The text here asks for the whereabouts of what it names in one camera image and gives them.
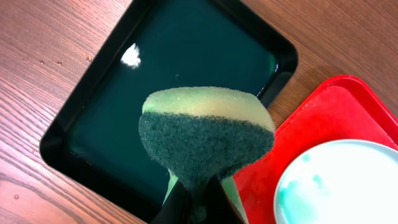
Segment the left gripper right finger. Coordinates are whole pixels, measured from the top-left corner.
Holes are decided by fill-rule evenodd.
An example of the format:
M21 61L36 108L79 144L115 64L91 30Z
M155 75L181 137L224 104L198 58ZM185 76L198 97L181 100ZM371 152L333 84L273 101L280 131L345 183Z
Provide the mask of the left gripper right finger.
M212 177L208 183L205 205L205 224L244 224L216 177Z

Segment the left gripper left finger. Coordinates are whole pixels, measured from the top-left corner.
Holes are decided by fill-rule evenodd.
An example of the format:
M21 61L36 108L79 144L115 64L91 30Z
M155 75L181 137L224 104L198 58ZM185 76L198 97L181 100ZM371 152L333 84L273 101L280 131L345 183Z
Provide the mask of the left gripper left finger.
M160 212L150 224L189 224L192 200L183 184L177 182Z

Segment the green yellow scrub sponge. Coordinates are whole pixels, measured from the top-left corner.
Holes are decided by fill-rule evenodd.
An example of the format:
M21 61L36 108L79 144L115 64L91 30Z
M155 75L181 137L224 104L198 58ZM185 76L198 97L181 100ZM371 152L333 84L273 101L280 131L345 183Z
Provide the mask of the green yellow scrub sponge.
M267 154L275 140L273 120L256 96L214 86L160 90L142 106L139 134L148 155L169 171L167 191L181 183L192 196L193 222L210 216L203 199L213 177L248 222L233 175Z

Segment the white plate stained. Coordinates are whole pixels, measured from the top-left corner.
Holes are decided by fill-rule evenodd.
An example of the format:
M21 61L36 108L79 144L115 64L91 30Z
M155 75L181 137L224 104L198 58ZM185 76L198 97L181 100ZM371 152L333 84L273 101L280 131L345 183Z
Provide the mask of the white plate stained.
M397 151L357 139L317 145L284 170L273 209L277 223L397 223Z

